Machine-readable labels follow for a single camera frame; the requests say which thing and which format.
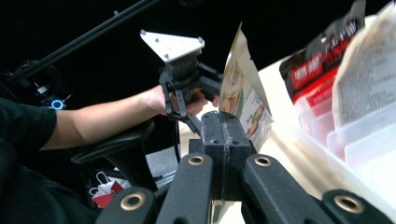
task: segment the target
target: person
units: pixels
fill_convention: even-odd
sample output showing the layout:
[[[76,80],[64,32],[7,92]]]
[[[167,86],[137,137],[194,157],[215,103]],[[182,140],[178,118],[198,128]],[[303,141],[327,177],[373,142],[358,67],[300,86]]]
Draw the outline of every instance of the person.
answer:
[[[193,96],[187,105],[190,114],[207,104],[200,91]],[[218,98],[212,104],[218,106]],[[160,114],[165,115],[161,86],[77,110],[55,111],[0,98],[0,223],[93,223],[97,212],[73,191],[18,165],[18,160],[38,150],[97,143]]]

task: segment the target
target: black shirt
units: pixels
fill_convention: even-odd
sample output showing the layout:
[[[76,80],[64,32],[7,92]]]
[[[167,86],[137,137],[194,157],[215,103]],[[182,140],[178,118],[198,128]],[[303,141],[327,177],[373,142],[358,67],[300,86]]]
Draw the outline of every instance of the black shirt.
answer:
[[[71,190],[23,166],[50,139],[56,113],[0,98],[0,223],[93,223]]]

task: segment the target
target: hand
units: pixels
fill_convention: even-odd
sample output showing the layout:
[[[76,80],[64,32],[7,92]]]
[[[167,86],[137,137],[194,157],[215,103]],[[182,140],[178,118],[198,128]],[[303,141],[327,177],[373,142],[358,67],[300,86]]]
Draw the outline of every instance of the hand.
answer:
[[[149,98],[147,100],[148,105],[153,108],[155,111],[158,112],[158,114],[162,114],[166,116],[166,109],[165,109],[165,97],[163,96],[163,88],[161,85],[158,85],[154,87],[153,89],[148,91],[149,93]],[[188,114],[198,114],[199,112],[202,111],[204,105],[207,104],[207,100],[205,99],[205,96],[198,90],[194,90],[192,94],[192,102],[186,105],[187,107],[187,113]],[[173,105],[177,105],[177,99],[174,94],[171,94],[171,100],[173,102]],[[212,105],[214,107],[219,106],[219,97],[215,96]]]

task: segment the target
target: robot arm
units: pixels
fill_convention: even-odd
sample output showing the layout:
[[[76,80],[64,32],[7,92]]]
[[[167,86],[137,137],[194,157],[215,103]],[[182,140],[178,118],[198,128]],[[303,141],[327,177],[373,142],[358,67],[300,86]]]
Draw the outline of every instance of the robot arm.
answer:
[[[140,35],[165,62],[160,84],[165,96],[167,117],[185,122],[194,133],[201,135],[201,122],[196,116],[187,114],[186,104],[191,102],[194,89],[200,89],[205,98],[212,101],[219,95],[223,77],[222,73],[198,62],[197,57],[205,41],[201,37],[162,35],[143,30]],[[170,93],[176,96],[177,105],[171,101]]]

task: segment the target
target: metal rod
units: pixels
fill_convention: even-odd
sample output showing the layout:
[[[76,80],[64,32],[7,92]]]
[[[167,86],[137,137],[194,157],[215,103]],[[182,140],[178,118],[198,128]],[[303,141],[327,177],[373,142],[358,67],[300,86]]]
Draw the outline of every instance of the metal rod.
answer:
[[[91,29],[84,35],[81,35],[80,37],[76,38],[75,40],[61,47],[60,49],[53,51],[50,55],[37,61],[37,63],[31,64],[26,69],[15,72],[8,81],[10,81],[11,84],[19,83],[20,81],[34,75],[35,73],[43,70],[51,64],[56,63],[74,50],[79,49],[80,47],[86,45],[100,35],[131,19],[136,14],[142,12],[143,10],[153,6],[160,1],[161,0],[141,0],[137,2],[131,7],[123,10],[120,14],[115,15],[113,18]]]

